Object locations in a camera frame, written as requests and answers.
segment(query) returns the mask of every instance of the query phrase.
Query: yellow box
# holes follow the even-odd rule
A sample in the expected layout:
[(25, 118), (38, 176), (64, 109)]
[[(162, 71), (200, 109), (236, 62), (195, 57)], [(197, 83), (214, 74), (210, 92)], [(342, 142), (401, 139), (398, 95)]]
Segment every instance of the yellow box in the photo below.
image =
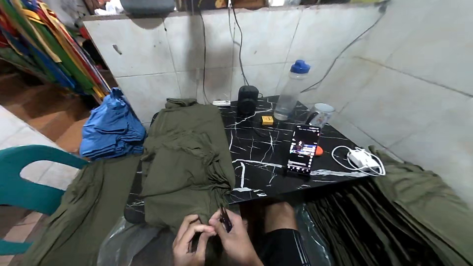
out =
[(261, 116), (261, 118), (263, 119), (262, 125), (272, 125), (272, 116)]

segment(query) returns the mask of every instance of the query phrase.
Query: power strip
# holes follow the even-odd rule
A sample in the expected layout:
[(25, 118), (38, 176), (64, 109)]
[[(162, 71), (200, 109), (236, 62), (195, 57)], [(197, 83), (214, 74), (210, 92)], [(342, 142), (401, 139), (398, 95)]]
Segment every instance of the power strip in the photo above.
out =
[(230, 100), (226, 100), (226, 101), (213, 101), (212, 104), (213, 104), (213, 105), (216, 105), (216, 106), (230, 106)]

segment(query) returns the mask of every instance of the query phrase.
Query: teal plastic chair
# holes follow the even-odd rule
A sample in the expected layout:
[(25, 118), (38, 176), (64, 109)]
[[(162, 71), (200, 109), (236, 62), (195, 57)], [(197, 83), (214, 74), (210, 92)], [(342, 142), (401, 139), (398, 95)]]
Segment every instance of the teal plastic chair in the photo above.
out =
[[(22, 207), (47, 215), (61, 203), (64, 190), (37, 184), (20, 177), (28, 164), (48, 160), (81, 169), (88, 162), (72, 154), (44, 145), (27, 145), (0, 151), (0, 204)], [(25, 253), (31, 243), (0, 239), (0, 256)]]

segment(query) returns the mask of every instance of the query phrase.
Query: black speaker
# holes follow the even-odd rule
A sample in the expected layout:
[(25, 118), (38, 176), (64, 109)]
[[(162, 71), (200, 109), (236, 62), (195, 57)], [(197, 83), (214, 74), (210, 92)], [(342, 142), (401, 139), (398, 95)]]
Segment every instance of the black speaker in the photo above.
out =
[(238, 91), (238, 112), (243, 115), (252, 115), (258, 105), (259, 91), (255, 86), (242, 86)]

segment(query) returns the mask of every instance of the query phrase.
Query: blue bottle cap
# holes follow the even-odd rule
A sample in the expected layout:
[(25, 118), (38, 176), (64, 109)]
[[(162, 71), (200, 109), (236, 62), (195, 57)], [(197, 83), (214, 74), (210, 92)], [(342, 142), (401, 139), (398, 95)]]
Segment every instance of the blue bottle cap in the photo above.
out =
[(296, 60), (296, 62), (291, 66), (292, 73), (305, 74), (309, 73), (310, 66), (304, 62), (304, 60)]

